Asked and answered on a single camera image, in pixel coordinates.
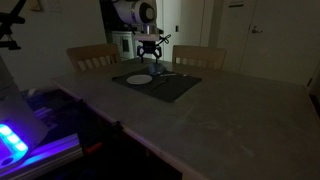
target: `black placemat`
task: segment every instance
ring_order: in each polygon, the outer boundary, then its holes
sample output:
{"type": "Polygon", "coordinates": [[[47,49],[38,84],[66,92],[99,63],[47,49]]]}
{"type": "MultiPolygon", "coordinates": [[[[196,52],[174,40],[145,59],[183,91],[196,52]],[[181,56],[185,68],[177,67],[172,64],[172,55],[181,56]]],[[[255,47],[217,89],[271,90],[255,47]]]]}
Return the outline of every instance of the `black placemat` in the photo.
{"type": "Polygon", "coordinates": [[[127,82],[127,79],[130,76],[138,75],[138,74],[149,75],[149,70],[148,70],[148,68],[144,68],[139,71],[125,74],[123,76],[114,77],[114,78],[112,78],[112,80],[114,82],[119,83],[121,85],[124,85],[128,88],[137,90],[141,93],[144,93],[149,96],[161,99],[166,102],[174,101],[180,95],[182,95],[184,92],[186,92],[188,89],[190,89],[192,86],[194,86],[195,84],[197,84],[198,82],[201,81],[201,78],[192,77],[192,76],[185,76],[183,74],[178,74],[175,72],[166,71],[164,74],[176,74],[176,75],[173,75],[173,76],[160,76],[160,75],[152,76],[152,78],[153,78],[152,81],[147,84],[143,84],[143,85],[132,85],[127,82]],[[161,81],[164,81],[164,80],[166,81],[166,83],[158,85],[159,83],[161,83],[161,81]]]}

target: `blue led light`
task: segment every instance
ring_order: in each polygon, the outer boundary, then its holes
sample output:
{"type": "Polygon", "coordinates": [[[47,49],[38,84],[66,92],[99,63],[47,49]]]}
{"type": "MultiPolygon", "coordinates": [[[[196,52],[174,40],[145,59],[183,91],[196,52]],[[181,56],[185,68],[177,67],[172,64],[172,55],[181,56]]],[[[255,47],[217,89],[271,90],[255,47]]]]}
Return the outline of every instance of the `blue led light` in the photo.
{"type": "Polygon", "coordinates": [[[15,134],[11,134],[10,136],[7,136],[7,139],[9,140],[9,142],[11,142],[12,144],[16,144],[20,141],[20,138],[15,135],[15,134]]]}
{"type": "Polygon", "coordinates": [[[6,125],[0,125],[0,133],[5,135],[5,136],[8,136],[12,133],[11,129],[6,126],[6,125]]]}
{"type": "Polygon", "coordinates": [[[19,150],[19,151],[25,151],[28,149],[27,145],[24,144],[23,142],[20,142],[19,144],[16,144],[16,148],[19,150]]]}

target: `marble tabletop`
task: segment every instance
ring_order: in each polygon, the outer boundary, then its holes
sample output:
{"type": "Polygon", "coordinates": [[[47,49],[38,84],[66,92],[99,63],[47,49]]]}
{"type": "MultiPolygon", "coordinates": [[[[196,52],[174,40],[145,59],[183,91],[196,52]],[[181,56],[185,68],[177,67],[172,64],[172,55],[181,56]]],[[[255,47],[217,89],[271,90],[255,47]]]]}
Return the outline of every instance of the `marble tabletop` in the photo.
{"type": "Polygon", "coordinates": [[[319,118],[303,86],[162,62],[202,78],[173,103],[112,82],[138,60],[52,79],[191,179],[319,179],[319,118]]]}

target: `chair backrest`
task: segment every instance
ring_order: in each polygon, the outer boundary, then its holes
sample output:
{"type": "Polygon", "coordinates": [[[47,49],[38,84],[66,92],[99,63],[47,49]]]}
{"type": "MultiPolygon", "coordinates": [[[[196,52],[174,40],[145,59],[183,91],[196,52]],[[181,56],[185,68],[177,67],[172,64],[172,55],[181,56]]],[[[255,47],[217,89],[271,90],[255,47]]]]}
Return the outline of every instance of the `chair backrest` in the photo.
{"type": "Polygon", "coordinates": [[[172,63],[221,70],[225,54],[221,48],[174,45],[172,63]]]}
{"type": "Polygon", "coordinates": [[[68,57],[76,71],[121,62],[116,44],[98,44],[67,49],[68,57]]]}

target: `white plate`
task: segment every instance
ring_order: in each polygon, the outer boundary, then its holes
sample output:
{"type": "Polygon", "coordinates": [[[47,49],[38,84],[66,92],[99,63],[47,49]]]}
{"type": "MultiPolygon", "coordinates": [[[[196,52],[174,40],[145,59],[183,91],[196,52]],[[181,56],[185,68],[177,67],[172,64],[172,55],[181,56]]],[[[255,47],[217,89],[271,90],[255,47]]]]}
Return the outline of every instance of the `white plate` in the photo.
{"type": "Polygon", "coordinates": [[[134,85],[147,84],[150,81],[152,81],[152,77],[145,74],[130,76],[127,79],[127,82],[129,84],[134,84],[134,85]]]}

